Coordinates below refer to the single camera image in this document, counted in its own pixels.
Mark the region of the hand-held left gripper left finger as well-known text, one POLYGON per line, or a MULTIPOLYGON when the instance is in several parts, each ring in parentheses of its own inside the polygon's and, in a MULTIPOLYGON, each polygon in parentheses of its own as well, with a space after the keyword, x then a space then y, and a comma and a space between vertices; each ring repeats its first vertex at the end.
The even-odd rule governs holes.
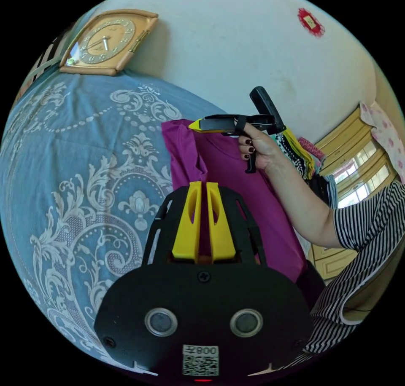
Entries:
POLYGON ((176 260, 198 260, 200 243, 202 183, 191 182, 172 248, 176 260))

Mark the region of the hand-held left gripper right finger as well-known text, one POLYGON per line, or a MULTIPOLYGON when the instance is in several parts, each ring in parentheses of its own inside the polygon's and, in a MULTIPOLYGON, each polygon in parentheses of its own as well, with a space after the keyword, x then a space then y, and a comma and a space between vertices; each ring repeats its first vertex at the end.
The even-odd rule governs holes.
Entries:
POLYGON ((218 183, 206 183, 212 263, 232 260, 236 251, 218 183))

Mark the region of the person's right hand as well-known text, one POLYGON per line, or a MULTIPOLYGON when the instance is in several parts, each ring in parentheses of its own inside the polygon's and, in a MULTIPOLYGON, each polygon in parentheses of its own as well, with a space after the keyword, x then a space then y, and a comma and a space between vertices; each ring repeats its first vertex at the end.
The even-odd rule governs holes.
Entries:
POLYGON ((279 146, 267 134, 246 123, 238 138, 241 158, 245 161, 255 157, 255 167, 267 176, 284 171, 291 163, 279 146))

